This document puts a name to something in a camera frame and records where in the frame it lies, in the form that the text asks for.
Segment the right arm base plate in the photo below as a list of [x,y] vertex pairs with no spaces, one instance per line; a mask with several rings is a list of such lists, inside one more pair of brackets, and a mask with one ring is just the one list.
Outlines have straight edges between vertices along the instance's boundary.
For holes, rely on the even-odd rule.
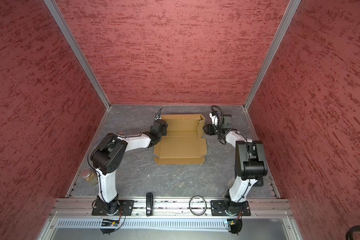
[[251,216],[251,210],[248,201],[235,203],[226,202],[223,200],[212,200],[211,212],[212,216],[238,217],[239,213],[241,213],[241,216],[243,217]]

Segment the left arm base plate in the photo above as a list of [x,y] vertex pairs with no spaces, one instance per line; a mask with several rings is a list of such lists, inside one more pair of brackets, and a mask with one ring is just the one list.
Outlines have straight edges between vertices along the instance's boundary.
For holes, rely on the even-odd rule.
[[101,199],[96,199],[92,205],[92,216],[130,216],[134,208],[134,200],[113,200],[105,203]]

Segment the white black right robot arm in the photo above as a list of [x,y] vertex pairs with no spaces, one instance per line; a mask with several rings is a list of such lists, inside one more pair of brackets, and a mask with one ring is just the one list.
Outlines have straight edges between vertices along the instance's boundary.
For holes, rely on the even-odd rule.
[[217,111],[209,114],[212,123],[203,127],[204,132],[218,137],[222,144],[235,147],[235,181],[224,199],[223,210],[227,215],[237,216],[248,209],[247,196],[259,181],[268,174],[264,145],[232,128],[231,115]]

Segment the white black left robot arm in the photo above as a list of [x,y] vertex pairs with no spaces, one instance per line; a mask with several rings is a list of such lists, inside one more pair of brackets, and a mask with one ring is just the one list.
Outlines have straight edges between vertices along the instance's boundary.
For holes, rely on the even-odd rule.
[[150,130],[138,135],[119,136],[107,134],[90,150],[88,163],[98,177],[99,193],[95,200],[94,210],[104,215],[115,215],[121,212],[116,189],[116,170],[124,154],[128,151],[151,148],[167,135],[168,124],[156,119]]

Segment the brown cardboard box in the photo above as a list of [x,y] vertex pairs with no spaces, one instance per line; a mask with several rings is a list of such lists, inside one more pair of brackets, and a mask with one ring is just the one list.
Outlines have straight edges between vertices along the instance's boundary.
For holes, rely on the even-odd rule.
[[167,134],[154,147],[158,165],[202,165],[207,154],[203,137],[206,118],[201,114],[162,115]]

